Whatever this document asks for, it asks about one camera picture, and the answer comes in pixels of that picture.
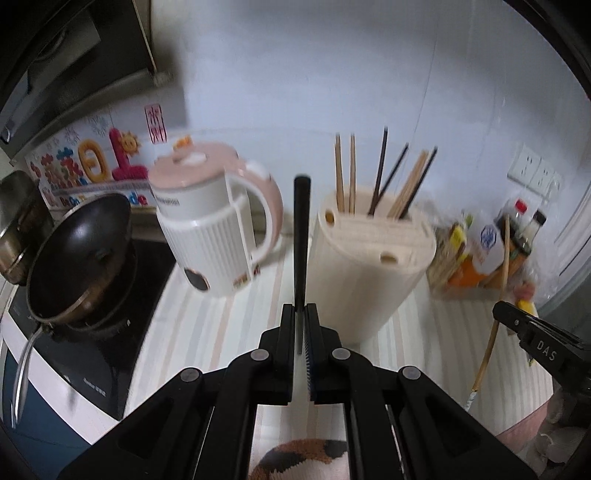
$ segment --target frying pan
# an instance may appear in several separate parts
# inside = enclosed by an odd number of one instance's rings
[[[125,262],[130,239],[129,202],[111,193],[74,207],[41,245],[27,280],[27,306],[39,326],[18,361],[13,428],[27,397],[33,345],[52,325],[77,322],[97,309]]]

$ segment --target striped tablecloth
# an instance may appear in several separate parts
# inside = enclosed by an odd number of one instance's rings
[[[279,324],[282,305],[294,299],[291,241],[283,238],[261,266],[261,275],[226,299],[195,290],[182,270],[174,269],[139,355],[127,414],[183,368],[208,372],[226,367],[236,356],[255,349],[264,330]],[[359,352],[388,369],[417,366],[463,405],[486,347],[492,305],[432,299],[423,278],[379,334],[359,345]],[[551,395],[550,375],[537,364],[529,367],[517,337],[501,329],[470,413],[499,434]],[[306,437],[345,439],[345,424],[341,406],[310,404],[304,359],[296,356],[293,402],[288,407],[259,408],[251,465],[274,446]]]

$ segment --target wall socket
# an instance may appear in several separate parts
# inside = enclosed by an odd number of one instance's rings
[[[534,178],[541,162],[542,157],[524,144],[515,157],[507,177],[527,187]]]
[[[552,190],[560,190],[562,176],[547,160],[540,157],[527,145],[522,145],[509,169],[507,177],[527,187],[542,197],[547,197]]]

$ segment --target metal pot handle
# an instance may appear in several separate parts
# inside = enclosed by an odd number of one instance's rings
[[[29,386],[29,362],[31,360],[31,353],[33,351],[33,345],[41,334],[43,334],[43,331],[43,325],[39,325],[35,333],[29,338],[25,348],[21,352],[21,357],[18,359],[17,377],[14,379],[14,387],[12,389],[11,424],[13,429],[17,428],[22,418],[22,412],[25,409],[27,388]]]

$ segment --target induction cooktop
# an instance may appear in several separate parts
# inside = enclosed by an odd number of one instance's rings
[[[123,418],[144,336],[175,263],[166,243],[132,242],[137,272],[129,296],[113,318],[100,329],[87,332],[56,327],[52,334],[42,335],[34,347],[80,395],[117,420]],[[37,325],[27,307],[26,287],[18,288],[9,313],[29,338]]]

